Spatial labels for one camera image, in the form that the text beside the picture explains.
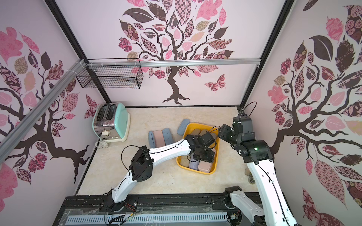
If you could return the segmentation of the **lavender glasses case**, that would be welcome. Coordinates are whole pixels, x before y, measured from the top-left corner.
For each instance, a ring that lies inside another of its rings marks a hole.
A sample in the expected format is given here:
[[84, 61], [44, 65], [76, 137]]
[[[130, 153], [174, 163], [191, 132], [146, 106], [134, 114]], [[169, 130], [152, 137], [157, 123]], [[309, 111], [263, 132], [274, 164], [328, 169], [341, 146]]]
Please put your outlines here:
[[200, 160], [191, 159], [189, 162], [189, 169], [199, 170], [199, 162]]

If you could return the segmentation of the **pink glasses case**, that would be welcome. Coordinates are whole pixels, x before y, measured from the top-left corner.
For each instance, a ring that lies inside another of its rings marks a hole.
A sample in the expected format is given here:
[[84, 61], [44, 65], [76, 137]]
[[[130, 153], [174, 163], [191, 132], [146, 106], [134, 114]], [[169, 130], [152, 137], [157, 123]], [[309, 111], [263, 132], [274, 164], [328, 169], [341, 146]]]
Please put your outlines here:
[[166, 145], [162, 130], [153, 131], [153, 135], [155, 139], [156, 148], [163, 147]]
[[200, 161], [199, 165], [198, 165], [198, 170], [201, 172], [204, 172], [204, 173], [209, 173], [211, 170], [211, 167], [214, 163], [214, 160], [215, 160], [215, 154], [216, 154], [216, 150], [212, 149], [211, 162]]

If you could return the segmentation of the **yellow plastic storage tray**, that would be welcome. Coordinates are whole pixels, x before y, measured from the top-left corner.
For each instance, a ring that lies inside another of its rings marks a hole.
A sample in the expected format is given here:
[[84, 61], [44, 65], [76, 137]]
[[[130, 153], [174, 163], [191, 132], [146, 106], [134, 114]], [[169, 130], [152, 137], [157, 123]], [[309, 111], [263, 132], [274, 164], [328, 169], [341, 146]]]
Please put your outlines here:
[[[213, 130], [212, 129], [212, 126], [209, 126], [209, 125], [205, 125], [205, 124], [200, 124], [200, 123], [195, 123], [195, 122], [191, 122], [190, 124], [187, 125], [186, 129], [185, 129], [185, 132], [184, 132], [184, 135], [183, 137], [186, 137], [186, 135], [190, 134], [191, 132], [193, 132], [195, 129], [200, 129], [201, 131], [202, 130]], [[187, 167], [184, 167], [181, 165], [181, 160], [182, 160], [182, 156], [178, 156], [176, 158], [176, 163], [177, 165], [184, 169], [184, 170], [188, 170], [188, 171], [191, 171], [191, 172], [194, 172], [194, 173], [199, 173], [199, 174], [203, 174], [203, 175], [211, 175], [213, 173], [216, 172], [216, 169], [217, 169], [217, 165], [218, 165], [218, 159], [219, 159], [219, 149], [220, 149], [220, 139], [217, 137], [216, 139], [216, 146], [215, 146], [215, 150], [216, 150], [216, 153], [215, 153], [215, 157], [214, 157], [214, 162], [212, 163], [211, 167], [210, 167], [210, 171], [209, 172], [203, 172], [203, 171], [199, 171], [199, 170], [194, 170], [194, 169], [190, 169], [190, 168], [187, 168]]]

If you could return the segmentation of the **tan glasses case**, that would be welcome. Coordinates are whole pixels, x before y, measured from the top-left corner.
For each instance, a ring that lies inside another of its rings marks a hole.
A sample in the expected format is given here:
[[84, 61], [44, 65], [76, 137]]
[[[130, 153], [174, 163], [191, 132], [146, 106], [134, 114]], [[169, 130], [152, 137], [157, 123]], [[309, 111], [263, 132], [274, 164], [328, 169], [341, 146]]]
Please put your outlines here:
[[194, 129], [192, 132], [191, 132], [191, 135], [199, 135], [201, 133], [201, 130], [200, 129]]
[[181, 166], [188, 168], [189, 163], [190, 163], [189, 155], [184, 155], [184, 156], [181, 157], [181, 160], [180, 160], [180, 165]]

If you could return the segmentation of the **blue glasses case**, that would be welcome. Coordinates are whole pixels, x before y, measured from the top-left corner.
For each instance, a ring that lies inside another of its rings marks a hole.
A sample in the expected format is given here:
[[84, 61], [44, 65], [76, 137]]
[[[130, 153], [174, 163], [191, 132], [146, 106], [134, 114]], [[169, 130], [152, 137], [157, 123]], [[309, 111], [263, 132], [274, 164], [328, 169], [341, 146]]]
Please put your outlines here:
[[155, 148], [156, 147], [156, 142], [155, 142], [155, 137], [154, 137], [153, 131], [149, 131], [149, 133], [148, 133], [148, 141], [149, 141], [149, 147], [150, 148]]
[[162, 134], [163, 134], [164, 142], [165, 142], [166, 146], [174, 143], [172, 132], [171, 132], [171, 130], [169, 128], [163, 129]]
[[182, 136], [185, 131], [186, 131], [186, 128], [187, 126], [190, 124], [190, 120], [189, 119], [183, 119], [180, 126], [178, 127], [177, 129], [177, 134]]

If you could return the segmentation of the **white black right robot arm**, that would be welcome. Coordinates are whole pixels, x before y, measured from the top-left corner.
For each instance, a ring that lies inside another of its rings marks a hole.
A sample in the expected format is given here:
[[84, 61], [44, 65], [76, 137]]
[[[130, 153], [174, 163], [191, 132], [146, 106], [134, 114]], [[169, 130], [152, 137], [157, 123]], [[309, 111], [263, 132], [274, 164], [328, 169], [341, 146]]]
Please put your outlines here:
[[256, 140], [255, 134], [242, 133], [224, 124], [218, 132], [220, 139], [231, 145], [247, 164], [258, 189], [262, 206], [259, 207], [241, 190], [230, 192], [230, 200], [253, 226], [296, 226], [288, 204], [278, 183], [273, 156], [263, 140]]

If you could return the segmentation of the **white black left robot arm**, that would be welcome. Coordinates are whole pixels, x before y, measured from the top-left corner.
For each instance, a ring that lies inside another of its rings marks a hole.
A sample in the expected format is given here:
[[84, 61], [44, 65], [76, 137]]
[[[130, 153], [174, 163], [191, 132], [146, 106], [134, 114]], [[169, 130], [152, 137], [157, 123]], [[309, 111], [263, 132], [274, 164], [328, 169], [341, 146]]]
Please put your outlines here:
[[215, 154], [212, 149], [217, 146], [217, 141], [210, 132], [200, 135], [187, 135], [178, 142], [159, 148], [142, 146], [131, 159], [131, 164], [126, 168], [124, 179], [108, 193], [113, 203], [124, 202], [128, 194], [137, 183], [148, 180], [153, 169], [159, 164], [179, 156], [194, 154], [195, 159], [213, 162]]

